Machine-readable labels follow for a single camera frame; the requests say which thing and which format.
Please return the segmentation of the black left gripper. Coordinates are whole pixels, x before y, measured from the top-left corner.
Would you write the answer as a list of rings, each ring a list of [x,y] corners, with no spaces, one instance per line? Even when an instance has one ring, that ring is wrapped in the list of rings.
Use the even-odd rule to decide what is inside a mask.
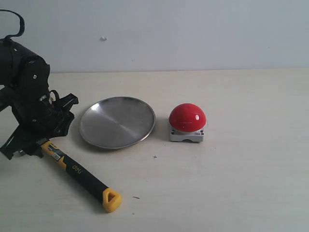
[[[38,100],[18,103],[12,106],[12,111],[18,121],[18,127],[1,146],[1,153],[11,160],[22,148],[27,148],[27,155],[43,158],[40,143],[55,137],[67,136],[69,127],[74,120],[70,111],[78,104],[78,97],[72,93],[60,98],[55,90],[51,90],[56,100],[50,100],[50,95],[43,95]]]

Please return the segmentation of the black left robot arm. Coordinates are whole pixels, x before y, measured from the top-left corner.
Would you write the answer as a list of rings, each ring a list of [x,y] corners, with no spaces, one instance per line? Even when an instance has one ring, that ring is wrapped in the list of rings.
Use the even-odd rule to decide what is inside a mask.
[[[50,66],[45,60],[13,40],[0,41],[0,109],[11,107],[18,127],[1,146],[11,160],[16,152],[42,157],[41,146],[51,138],[68,134],[74,120],[70,111],[78,98],[60,98],[50,90]]]

